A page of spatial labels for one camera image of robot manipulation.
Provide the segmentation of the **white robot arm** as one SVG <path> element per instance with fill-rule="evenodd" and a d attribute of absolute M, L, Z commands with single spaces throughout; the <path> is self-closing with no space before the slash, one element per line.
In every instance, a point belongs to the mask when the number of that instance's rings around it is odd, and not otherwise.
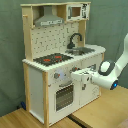
<path fill-rule="evenodd" d="M 88 82 L 90 78 L 91 84 L 96 84 L 100 87 L 113 90 L 118 85 L 118 80 L 121 72 L 128 64 L 128 34 L 124 38 L 124 50 L 120 58 L 114 61 L 102 61 L 97 71 L 91 68 L 85 68 L 71 73 L 73 80 L 79 81 L 82 84 Z"/>

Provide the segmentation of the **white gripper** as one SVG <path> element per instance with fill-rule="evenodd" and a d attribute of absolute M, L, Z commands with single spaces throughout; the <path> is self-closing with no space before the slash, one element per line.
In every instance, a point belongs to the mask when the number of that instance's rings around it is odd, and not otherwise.
<path fill-rule="evenodd" d="M 82 70 L 72 72 L 71 78 L 73 80 L 81 82 L 82 84 L 88 84 L 91 82 L 92 74 L 93 74 L 93 71 L 91 71 L 89 68 L 85 68 Z"/>

